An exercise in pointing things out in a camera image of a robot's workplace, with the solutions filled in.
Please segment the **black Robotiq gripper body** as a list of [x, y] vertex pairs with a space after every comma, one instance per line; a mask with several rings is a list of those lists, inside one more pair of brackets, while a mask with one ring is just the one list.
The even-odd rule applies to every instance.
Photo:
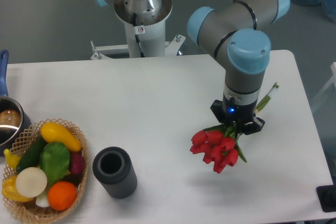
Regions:
[[211, 111], [219, 123], [226, 126], [234, 126], [235, 123], [238, 133], [257, 133], [263, 129], [265, 121], [256, 117], [256, 104], [257, 101], [248, 105], [238, 105], [234, 98], [224, 98], [223, 101], [215, 100]]

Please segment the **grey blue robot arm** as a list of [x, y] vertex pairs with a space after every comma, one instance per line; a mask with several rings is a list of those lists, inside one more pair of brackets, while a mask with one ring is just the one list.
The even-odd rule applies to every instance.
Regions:
[[[261, 131], [257, 100], [270, 60], [270, 40], [260, 28], [287, 13], [290, 0], [232, 0], [218, 12], [197, 9], [189, 18], [187, 33], [192, 41], [212, 56], [226, 71], [223, 99], [211, 106], [220, 123], [234, 127], [235, 134]], [[165, 21], [172, 0], [96, 0], [113, 5], [124, 23], [132, 58], [163, 56]]]

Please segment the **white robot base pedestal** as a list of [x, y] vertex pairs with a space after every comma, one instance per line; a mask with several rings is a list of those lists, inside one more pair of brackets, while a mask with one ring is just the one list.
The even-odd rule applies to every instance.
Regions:
[[186, 37], [177, 34], [166, 41], [166, 20], [172, 11], [172, 0], [117, 0], [114, 11], [124, 24], [126, 45], [98, 46], [91, 42], [92, 59], [128, 53], [130, 58], [181, 55]]

